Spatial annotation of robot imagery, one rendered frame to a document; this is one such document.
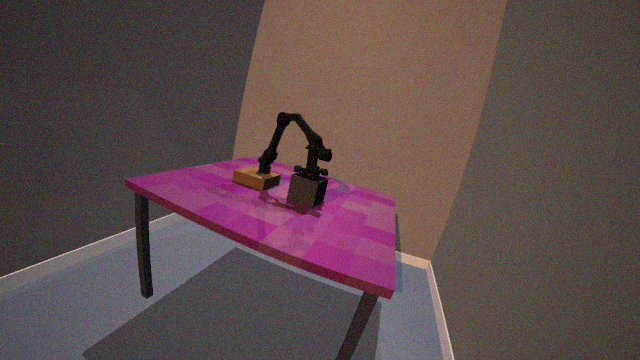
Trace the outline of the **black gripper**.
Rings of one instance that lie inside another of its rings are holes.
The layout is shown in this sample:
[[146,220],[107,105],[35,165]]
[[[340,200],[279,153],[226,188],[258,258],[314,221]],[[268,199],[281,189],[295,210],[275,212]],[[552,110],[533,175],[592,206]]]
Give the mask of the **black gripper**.
[[[318,159],[311,159],[311,158],[308,158],[308,157],[307,157],[307,163],[308,163],[309,161],[311,161],[310,163],[314,164],[314,162],[316,162],[316,163],[317,163]],[[295,166],[294,166],[294,172],[298,172],[298,173],[300,173],[300,172],[302,171],[302,174],[303,174],[303,175],[304,175],[304,177],[307,179],[306,169],[305,169],[305,168],[301,168],[301,167],[302,167],[302,166],[295,165]],[[324,176],[328,176],[328,170],[327,170],[327,169],[323,169],[323,168],[321,168],[321,170],[319,170],[319,173],[315,173],[315,175],[313,175],[313,179],[312,179],[312,181],[315,181],[315,179],[316,179],[318,176],[320,176],[320,175],[319,175],[320,173],[321,173],[322,175],[324,175]]]

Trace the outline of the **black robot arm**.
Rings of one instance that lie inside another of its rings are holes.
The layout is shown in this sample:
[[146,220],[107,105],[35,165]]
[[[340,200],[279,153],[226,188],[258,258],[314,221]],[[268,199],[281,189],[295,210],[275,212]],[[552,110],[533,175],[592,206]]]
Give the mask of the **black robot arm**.
[[[306,135],[306,139],[309,143],[309,145],[305,147],[306,149],[308,149],[308,158],[319,159],[327,162],[331,161],[331,149],[327,149],[324,147],[322,137],[311,130],[311,128],[304,121],[301,115],[280,112],[277,116],[277,127],[273,134],[270,145],[264,151],[263,155],[258,158],[258,162],[260,162],[260,164],[259,170],[257,172],[264,174],[270,173],[271,163],[273,163],[277,159],[277,156],[279,154],[277,152],[277,147],[280,143],[283,132],[291,121],[295,121],[302,132]],[[306,173],[312,175],[315,175],[315,173],[319,173],[320,167],[316,165],[317,163],[314,162],[314,164],[312,164],[310,162],[311,161],[306,164]]]

